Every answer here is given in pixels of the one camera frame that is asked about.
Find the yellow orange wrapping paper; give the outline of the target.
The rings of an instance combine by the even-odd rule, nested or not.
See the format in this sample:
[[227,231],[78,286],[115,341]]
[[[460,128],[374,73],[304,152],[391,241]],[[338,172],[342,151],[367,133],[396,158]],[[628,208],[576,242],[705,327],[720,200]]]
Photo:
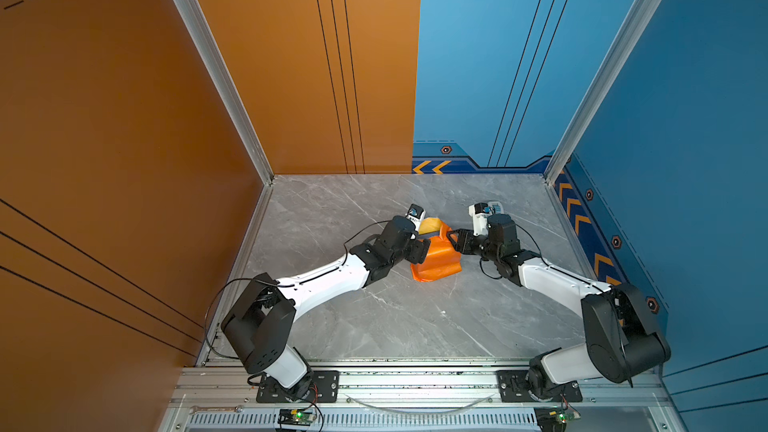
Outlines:
[[439,218],[426,218],[420,225],[419,236],[430,242],[423,263],[412,264],[411,272],[418,282],[434,282],[462,271],[461,254],[448,238],[453,229]]

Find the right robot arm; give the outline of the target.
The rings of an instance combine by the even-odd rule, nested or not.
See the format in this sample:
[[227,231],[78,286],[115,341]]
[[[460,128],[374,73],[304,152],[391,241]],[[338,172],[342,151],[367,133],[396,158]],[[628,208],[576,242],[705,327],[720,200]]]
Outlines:
[[502,279],[538,292],[582,319],[582,343],[529,361],[525,383],[532,398],[551,400],[585,379],[631,383],[671,358],[664,332],[637,287],[590,280],[554,266],[500,231],[482,236],[460,229],[448,239],[457,252],[493,263]]

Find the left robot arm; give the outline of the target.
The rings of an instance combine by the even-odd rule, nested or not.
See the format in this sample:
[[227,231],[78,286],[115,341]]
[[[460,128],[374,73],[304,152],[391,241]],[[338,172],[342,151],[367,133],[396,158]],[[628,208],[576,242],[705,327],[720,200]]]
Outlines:
[[235,358],[249,375],[275,380],[285,396],[298,400],[314,388],[306,359],[288,344],[294,323],[330,300],[361,290],[387,277],[405,260],[421,264],[429,242],[411,233],[371,236],[345,254],[309,272],[275,279],[252,278],[221,323]]

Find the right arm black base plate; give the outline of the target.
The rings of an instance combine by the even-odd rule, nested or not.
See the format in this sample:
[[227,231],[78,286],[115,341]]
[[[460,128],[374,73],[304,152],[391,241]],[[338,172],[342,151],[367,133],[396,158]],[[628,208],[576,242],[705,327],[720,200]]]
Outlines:
[[497,387],[504,403],[579,403],[583,401],[576,381],[554,384],[538,370],[500,370]]

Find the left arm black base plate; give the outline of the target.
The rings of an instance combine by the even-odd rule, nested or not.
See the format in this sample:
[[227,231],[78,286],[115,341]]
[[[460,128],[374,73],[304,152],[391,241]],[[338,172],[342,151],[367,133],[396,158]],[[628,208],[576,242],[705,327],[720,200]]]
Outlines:
[[312,402],[335,403],[338,398],[340,373],[338,370],[311,370],[294,386],[283,387],[274,377],[262,373],[258,383],[249,383],[256,387],[256,401],[264,404]]

